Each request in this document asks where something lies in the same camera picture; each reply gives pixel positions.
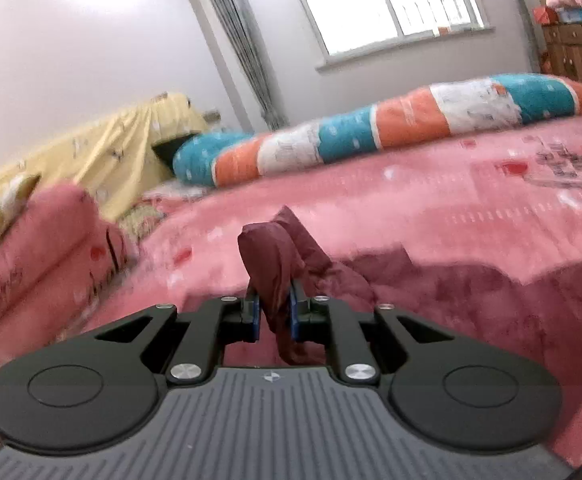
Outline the grey striped curtain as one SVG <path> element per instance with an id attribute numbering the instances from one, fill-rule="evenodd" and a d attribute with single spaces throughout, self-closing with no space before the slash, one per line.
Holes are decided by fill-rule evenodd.
<path id="1" fill-rule="evenodd" d="M 289 125 L 276 96 L 274 77 L 270 73 L 259 32 L 247 0 L 210 0 L 221 28 L 251 91 L 265 124 L 273 130 Z"/>

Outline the colourful striped long bolster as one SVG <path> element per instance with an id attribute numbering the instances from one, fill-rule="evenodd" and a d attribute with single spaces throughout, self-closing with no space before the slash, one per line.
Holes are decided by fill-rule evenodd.
<path id="1" fill-rule="evenodd" d="M 582 84 L 501 74 L 430 84 L 353 112 L 261 134 L 200 133 L 178 148 L 184 184 L 223 188 L 449 136 L 507 130 L 582 115 Z"/>

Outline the maroon quilted down jacket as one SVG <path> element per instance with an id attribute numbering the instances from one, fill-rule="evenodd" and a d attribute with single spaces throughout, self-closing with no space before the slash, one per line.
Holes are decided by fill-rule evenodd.
<path id="1" fill-rule="evenodd" d="M 482 263 L 419 264 L 402 246 L 344 260 L 328 256 L 293 211 L 243 227 L 238 246 L 282 356 L 301 350 L 283 325 L 293 281 L 309 296 L 366 312 L 394 304 L 462 335 L 543 364 L 568 382 L 582 372 L 582 260 L 521 283 Z"/>

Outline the pink folded blanket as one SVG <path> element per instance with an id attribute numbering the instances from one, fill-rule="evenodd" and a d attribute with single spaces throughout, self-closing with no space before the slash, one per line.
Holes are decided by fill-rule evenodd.
<path id="1" fill-rule="evenodd" d="M 22 330 L 26 344 L 56 338 L 136 252 L 80 186 L 35 192 L 0 240 L 0 332 Z"/>

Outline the yellow patterned cloth cover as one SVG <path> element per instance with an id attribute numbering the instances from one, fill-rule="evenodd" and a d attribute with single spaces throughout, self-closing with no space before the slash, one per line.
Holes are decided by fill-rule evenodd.
<path id="1" fill-rule="evenodd" d="M 207 128 L 187 96 L 164 93 L 36 148 L 0 169 L 0 245 L 13 235 L 73 249 L 166 180 L 154 145 Z"/>

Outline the bright window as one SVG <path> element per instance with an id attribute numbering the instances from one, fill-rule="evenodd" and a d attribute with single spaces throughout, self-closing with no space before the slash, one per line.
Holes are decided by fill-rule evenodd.
<path id="1" fill-rule="evenodd" d="M 493 28 L 480 0 L 247 1 L 276 60 L 305 53 L 316 70 Z"/>

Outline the pink patterned bed sheet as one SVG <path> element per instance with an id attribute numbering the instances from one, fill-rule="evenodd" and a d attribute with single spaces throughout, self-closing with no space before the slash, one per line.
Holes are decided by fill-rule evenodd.
<path id="1" fill-rule="evenodd" d="M 89 328 L 151 304 L 242 292 L 244 226 L 289 208 L 334 259 L 402 248 L 418 268 L 484 264 L 527 283 L 582 261 L 582 116 L 356 157 L 174 209 Z"/>

